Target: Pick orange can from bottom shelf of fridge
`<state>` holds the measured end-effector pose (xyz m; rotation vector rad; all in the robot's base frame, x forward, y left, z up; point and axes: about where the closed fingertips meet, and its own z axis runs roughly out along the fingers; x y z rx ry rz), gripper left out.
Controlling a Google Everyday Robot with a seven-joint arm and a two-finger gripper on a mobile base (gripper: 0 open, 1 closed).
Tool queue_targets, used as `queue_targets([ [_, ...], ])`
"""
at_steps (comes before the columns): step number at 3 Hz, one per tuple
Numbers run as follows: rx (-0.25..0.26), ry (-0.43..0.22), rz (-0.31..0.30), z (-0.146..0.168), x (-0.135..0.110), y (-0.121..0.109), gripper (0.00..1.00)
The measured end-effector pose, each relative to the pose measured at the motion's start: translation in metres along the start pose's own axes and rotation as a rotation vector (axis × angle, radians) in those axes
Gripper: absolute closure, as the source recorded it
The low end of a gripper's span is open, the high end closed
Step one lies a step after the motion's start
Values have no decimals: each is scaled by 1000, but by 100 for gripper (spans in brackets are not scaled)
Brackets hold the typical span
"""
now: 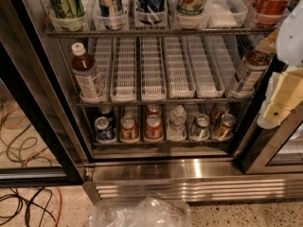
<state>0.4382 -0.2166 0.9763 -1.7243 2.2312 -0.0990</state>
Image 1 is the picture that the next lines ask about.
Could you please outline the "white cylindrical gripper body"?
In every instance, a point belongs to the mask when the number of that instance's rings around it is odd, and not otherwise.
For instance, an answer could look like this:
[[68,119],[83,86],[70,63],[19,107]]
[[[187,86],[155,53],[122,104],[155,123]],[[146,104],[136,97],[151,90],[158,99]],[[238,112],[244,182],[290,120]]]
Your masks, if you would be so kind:
[[288,65],[303,66],[303,0],[283,21],[276,39],[277,58]]

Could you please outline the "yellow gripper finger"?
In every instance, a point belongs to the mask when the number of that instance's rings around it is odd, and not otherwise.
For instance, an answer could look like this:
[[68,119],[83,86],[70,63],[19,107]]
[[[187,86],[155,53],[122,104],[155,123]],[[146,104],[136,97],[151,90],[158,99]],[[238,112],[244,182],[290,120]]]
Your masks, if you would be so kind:
[[276,53],[276,39],[279,29],[275,29],[267,38],[263,39],[256,46],[256,50],[265,54]]
[[279,126],[303,101],[303,68],[290,67],[282,73],[274,72],[265,95],[257,123],[269,130]]

